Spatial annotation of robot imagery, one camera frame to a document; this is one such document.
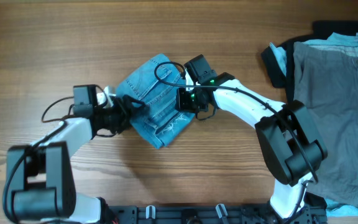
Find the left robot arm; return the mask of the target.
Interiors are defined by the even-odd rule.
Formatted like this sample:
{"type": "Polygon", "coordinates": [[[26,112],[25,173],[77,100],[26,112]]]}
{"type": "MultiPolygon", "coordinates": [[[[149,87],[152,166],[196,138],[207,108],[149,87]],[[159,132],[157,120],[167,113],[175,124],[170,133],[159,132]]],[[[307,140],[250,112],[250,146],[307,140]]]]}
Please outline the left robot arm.
{"type": "Polygon", "coordinates": [[[12,146],[6,157],[2,209],[13,223],[119,223],[105,199],[79,194],[70,158],[106,129],[113,137],[130,127],[130,119],[146,107],[129,95],[102,91],[98,85],[73,88],[73,104],[53,131],[31,144],[12,146]]]}

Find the light blue jeans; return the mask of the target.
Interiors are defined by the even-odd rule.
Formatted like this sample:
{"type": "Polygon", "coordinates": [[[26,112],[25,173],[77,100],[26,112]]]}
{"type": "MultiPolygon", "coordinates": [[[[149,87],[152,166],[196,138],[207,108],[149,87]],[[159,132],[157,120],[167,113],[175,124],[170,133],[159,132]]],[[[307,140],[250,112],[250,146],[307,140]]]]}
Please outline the light blue jeans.
{"type": "Polygon", "coordinates": [[[176,66],[164,64],[169,60],[164,54],[150,58],[116,88],[118,97],[128,95],[146,104],[131,117],[131,125],[156,149],[169,145],[195,117],[175,109],[177,87],[161,83],[154,75],[157,72],[166,82],[185,84],[176,66]]]}

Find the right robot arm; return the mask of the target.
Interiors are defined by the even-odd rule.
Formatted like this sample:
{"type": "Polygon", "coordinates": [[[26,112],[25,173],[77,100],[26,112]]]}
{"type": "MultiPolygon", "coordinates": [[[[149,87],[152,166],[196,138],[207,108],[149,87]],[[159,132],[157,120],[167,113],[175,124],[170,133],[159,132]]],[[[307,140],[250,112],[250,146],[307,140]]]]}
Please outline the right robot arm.
{"type": "Polygon", "coordinates": [[[230,112],[255,129],[262,155],[275,178],[268,202],[273,219],[291,223],[306,206],[306,188],[318,183],[317,170],[328,150],[306,106],[270,100],[246,88],[229,73],[218,75],[203,55],[182,65],[185,85],[177,90],[176,108],[198,114],[230,112]]]}

